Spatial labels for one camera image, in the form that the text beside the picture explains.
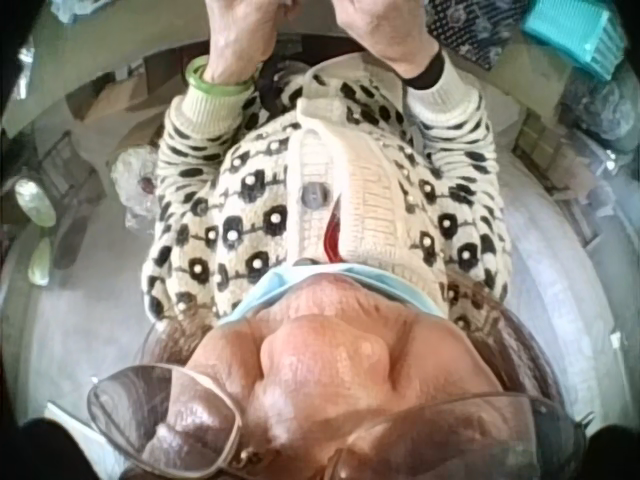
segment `jade bangle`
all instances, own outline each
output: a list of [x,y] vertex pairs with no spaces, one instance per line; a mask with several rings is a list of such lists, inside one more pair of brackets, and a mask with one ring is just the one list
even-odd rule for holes
[[245,93],[251,88],[251,84],[253,83],[253,79],[251,78],[238,85],[215,85],[205,81],[202,78],[202,74],[207,68],[208,63],[209,57],[205,55],[193,59],[187,67],[187,82],[199,92],[212,97],[234,97]]

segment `hand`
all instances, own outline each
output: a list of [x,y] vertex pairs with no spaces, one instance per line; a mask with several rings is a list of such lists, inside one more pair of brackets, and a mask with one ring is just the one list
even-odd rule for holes
[[332,0],[338,25],[404,78],[424,71],[438,53],[422,0]]
[[218,85],[242,83],[273,53],[277,23],[297,4],[282,0],[206,0],[211,28],[209,65],[203,78]]

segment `teal basket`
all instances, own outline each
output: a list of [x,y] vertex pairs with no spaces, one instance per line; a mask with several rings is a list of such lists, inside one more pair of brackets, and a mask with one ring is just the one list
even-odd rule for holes
[[626,39],[617,14],[607,3],[535,0],[523,30],[608,81],[624,58]]

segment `wrist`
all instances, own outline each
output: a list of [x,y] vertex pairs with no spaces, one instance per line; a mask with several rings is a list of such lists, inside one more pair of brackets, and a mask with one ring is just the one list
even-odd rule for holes
[[429,37],[411,49],[406,58],[391,64],[391,68],[404,79],[415,78],[424,72],[440,51],[438,42]]
[[220,56],[209,56],[209,63],[202,72],[202,79],[214,85],[234,86],[247,82],[258,66],[237,65],[236,62],[225,62]]

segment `patterned cardigan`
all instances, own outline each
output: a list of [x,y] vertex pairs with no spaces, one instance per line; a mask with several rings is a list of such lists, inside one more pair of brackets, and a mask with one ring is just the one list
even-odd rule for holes
[[448,59],[433,88],[403,89],[364,54],[284,72],[277,88],[269,110],[253,90],[173,101],[142,275],[149,316],[215,326],[270,268],[329,261],[335,210],[344,261],[404,278],[469,332],[492,328],[482,298],[506,297],[511,246],[478,90]]

